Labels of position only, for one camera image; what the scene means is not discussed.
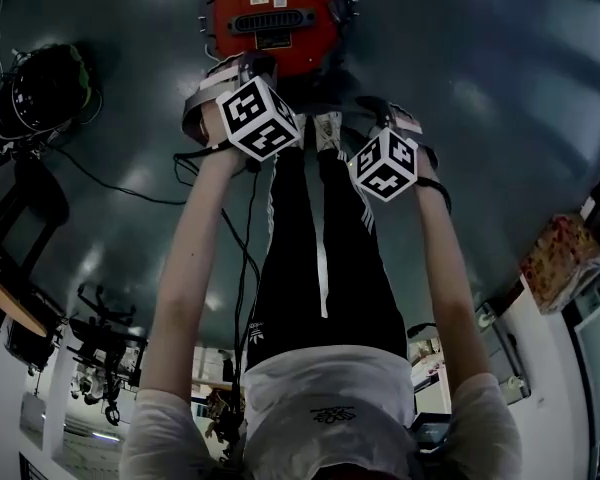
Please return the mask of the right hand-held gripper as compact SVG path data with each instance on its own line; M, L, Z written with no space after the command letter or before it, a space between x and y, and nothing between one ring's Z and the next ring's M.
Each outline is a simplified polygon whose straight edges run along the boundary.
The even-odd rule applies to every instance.
M421 124L397 104L376 96L359 96L356 103L375 116L368 142L349 161L356 185L383 202L394 199L419 179L417 152L427 153L433 168L438 166L434 151L417 139Z

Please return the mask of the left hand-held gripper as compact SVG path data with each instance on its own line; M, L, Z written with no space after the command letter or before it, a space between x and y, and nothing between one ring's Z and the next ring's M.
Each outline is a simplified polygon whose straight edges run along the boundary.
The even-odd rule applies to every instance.
M278 64L263 51L246 51L217 62L186 101L182 131L203 149L193 158L236 148L263 162L301 138L291 107L276 93ZM211 145L203 106L217 106L226 137Z

